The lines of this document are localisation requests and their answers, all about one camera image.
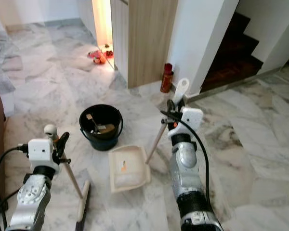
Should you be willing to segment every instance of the staircase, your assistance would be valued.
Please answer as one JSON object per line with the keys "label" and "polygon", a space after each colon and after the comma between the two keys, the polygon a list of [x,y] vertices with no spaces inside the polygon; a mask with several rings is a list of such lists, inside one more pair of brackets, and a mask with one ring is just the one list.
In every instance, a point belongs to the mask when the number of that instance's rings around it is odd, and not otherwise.
{"label": "staircase", "polygon": [[251,55],[259,41],[243,34],[250,19],[234,13],[201,92],[253,76],[263,62]]}

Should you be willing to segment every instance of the black bucket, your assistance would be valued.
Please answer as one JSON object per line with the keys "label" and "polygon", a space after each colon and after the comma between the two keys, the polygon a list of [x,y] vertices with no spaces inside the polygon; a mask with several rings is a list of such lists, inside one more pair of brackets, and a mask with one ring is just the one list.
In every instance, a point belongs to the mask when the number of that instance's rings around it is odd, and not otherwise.
{"label": "black bucket", "polygon": [[[94,123],[86,115],[91,114],[97,124],[113,124],[115,128],[103,134],[90,133],[94,130]],[[123,118],[118,109],[106,104],[88,107],[79,117],[80,131],[90,141],[91,146],[99,151],[107,151],[118,142],[118,137],[123,129]]]}

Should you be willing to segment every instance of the red toy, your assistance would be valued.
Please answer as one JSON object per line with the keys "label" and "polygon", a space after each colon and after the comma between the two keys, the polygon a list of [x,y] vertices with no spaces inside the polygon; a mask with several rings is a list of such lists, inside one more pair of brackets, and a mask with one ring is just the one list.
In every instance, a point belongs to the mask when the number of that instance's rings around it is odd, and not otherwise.
{"label": "red toy", "polygon": [[114,53],[112,51],[106,51],[104,52],[104,56],[106,56],[107,59],[111,59],[114,57]]}
{"label": "red toy", "polygon": [[88,53],[88,57],[93,59],[95,64],[104,64],[107,59],[101,51],[92,51]]}

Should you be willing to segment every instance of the orange label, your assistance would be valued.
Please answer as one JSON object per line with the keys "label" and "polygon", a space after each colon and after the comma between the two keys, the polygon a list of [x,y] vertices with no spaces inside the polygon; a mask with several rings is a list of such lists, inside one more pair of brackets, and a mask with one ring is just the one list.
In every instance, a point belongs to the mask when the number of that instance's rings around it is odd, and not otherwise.
{"label": "orange label", "polygon": [[121,163],[121,172],[125,172],[125,171],[126,171],[126,162],[125,160],[123,160]]}

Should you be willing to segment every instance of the baseboard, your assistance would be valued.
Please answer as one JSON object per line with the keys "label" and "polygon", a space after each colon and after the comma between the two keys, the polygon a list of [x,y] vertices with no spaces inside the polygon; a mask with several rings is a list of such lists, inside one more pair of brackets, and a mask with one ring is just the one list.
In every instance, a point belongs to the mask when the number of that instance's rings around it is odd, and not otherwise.
{"label": "baseboard", "polygon": [[[233,88],[233,87],[236,87],[238,85],[241,85],[243,83],[246,83],[246,82],[250,82],[254,79],[258,79],[258,78],[262,78],[264,76],[267,76],[269,74],[272,74],[272,73],[275,73],[277,71],[279,71],[280,69],[282,68],[281,67],[278,67],[278,68],[275,68],[273,70],[270,70],[270,71],[266,71],[264,73],[261,73],[259,75],[254,75],[254,76],[251,76],[251,77],[248,77],[248,78],[245,78],[245,79],[242,79],[240,81],[237,81],[237,82],[234,82],[234,83],[230,83],[228,85],[225,85],[225,86],[221,86],[221,87],[218,87],[218,88],[214,88],[214,89],[211,89],[211,90],[208,90],[206,92],[203,92],[203,93],[196,93],[196,94],[192,94],[192,95],[184,95],[183,99],[184,99],[184,102],[185,103],[190,103],[190,102],[193,102],[193,101],[196,101],[196,100],[199,100],[199,99],[202,99],[202,98],[205,98],[209,95],[213,95],[213,94],[216,94],[216,93],[219,93],[219,92],[222,92],[224,90],[227,90],[227,89],[230,89],[230,88]],[[175,92],[176,90],[176,85],[172,83],[171,85],[171,90],[173,92]]]}
{"label": "baseboard", "polygon": [[26,24],[8,25],[8,26],[5,26],[5,29],[7,32],[18,31],[18,30],[26,29],[26,27],[30,24],[42,24],[45,26],[83,25],[82,20],[80,18],[68,18],[68,19],[53,20],[53,21],[46,21],[46,22],[34,22],[34,23],[26,23]]}

